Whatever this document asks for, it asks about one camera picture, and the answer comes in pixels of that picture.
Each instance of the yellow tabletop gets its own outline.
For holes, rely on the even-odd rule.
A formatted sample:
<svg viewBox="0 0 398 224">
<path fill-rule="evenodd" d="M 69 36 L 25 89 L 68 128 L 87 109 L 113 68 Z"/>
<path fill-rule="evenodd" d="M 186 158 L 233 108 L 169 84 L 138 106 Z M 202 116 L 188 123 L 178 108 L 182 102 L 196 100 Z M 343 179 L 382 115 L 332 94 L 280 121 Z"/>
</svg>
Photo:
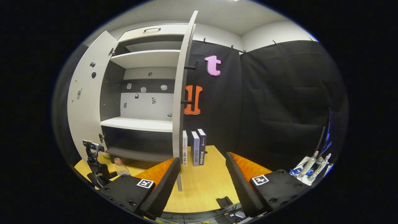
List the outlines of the yellow tabletop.
<svg viewBox="0 0 398 224">
<path fill-rule="evenodd" d="M 178 191 L 175 183 L 164 211 L 186 213 L 216 210 L 220 209 L 216 199 L 225 196 L 228 196 L 233 204 L 239 203 L 231 176 L 225 166 L 225 158 L 218 149 L 213 145 L 206 146 L 205 164 L 198 167 L 192 165 L 190 147 L 187 151 L 187 165 L 181 165 L 182 191 Z M 115 165 L 110 159 L 98 156 L 98 161 L 108 165 L 110 172 L 115 171 Z M 158 164 L 132 159 L 124 159 L 123 162 L 132 176 Z M 91 170 L 83 160 L 75 165 L 75 169 L 88 179 L 87 174 Z"/>
</svg>

